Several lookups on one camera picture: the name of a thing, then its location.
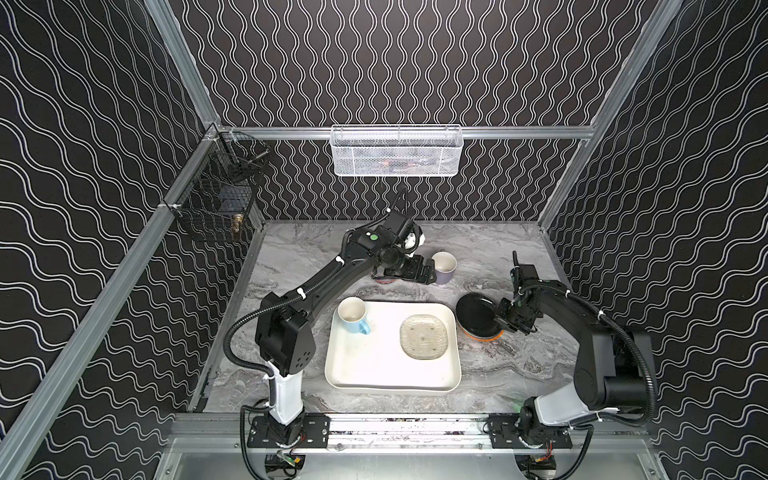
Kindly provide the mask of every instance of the cream rectangular tray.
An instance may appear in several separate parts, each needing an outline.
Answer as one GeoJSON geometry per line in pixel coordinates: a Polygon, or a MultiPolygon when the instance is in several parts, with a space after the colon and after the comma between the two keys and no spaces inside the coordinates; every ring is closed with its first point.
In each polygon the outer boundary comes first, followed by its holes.
{"type": "Polygon", "coordinates": [[[333,313],[326,379],[350,393],[444,395],[462,380],[456,344],[456,318],[440,303],[366,302],[369,335],[349,333],[333,313]],[[427,313],[448,332],[448,349],[438,359],[417,360],[400,346],[400,325],[411,315],[427,313]]]}

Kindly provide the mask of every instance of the black mounting bracket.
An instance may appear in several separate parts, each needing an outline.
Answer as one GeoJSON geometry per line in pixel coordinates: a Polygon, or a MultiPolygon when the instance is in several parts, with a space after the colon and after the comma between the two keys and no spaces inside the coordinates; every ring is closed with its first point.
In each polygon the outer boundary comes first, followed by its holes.
{"type": "MultiPolygon", "coordinates": [[[[269,414],[256,416],[250,424],[247,446],[249,449],[278,449],[269,437],[269,414]]],[[[324,449],[328,446],[328,431],[331,419],[322,413],[307,413],[301,424],[301,432],[306,435],[297,449],[324,449]]]]}
{"type": "MultiPolygon", "coordinates": [[[[534,445],[526,445],[520,439],[520,415],[489,415],[486,432],[491,437],[491,447],[494,449],[534,449],[534,445]]],[[[553,449],[570,449],[573,447],[568,431],[555,432],[549,439],[553,449]]]]}

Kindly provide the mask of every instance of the wall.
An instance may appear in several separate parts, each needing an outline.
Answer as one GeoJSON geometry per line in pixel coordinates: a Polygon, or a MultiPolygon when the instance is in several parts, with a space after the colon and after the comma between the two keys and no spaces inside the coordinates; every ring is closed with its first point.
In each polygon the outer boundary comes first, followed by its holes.
{"type": "Polygon", "coordinates": [[[765,478],[768,2],[688,0],[550,236],[574,287],[654,335],[673,479],[765,478]]]}
{"type": "MultiPolygon", "coordinates": [[[[141,0],[0,0],[0,17],[2,439],[205,127],[141,0]]],[[[246,248],[172,226],[26,478],[152,475],[246,248]]]]}
{"type": "MultiPolygon", "coordinates": [[[[170,3],[224,124],[319,127],[588,125],[656,2],[170,3]]],[[[465,149],[456,177],[409,180],[420,218],[536,220],[574,142],[465,149]]],[[[277,150],[270,219],[369,219],[400,182],[335,177],[320,143],[277,150]]]]}

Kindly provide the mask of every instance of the white wire mesh basket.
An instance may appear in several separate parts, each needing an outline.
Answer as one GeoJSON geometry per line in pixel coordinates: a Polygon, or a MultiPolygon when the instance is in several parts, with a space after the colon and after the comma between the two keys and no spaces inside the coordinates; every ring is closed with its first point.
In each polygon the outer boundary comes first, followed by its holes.
{"type": "Polygon", "coordinates": [[[341,177],[453,177],[459,125],[333,125],[333,169],[341,177]]]}

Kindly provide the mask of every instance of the blue mug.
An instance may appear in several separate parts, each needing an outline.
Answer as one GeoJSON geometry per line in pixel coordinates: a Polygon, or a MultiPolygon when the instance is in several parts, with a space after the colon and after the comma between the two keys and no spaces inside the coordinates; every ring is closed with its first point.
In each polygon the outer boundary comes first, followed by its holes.
{"type": "Polygon", "coordinates": [[[366,303],[362,299],[356,296],[345,298],[341,301],[336,311],[347,332],[362,333],[363,335],[371,333],[371,327],[366,322],[368,307],[366,307],[366,303]]]}

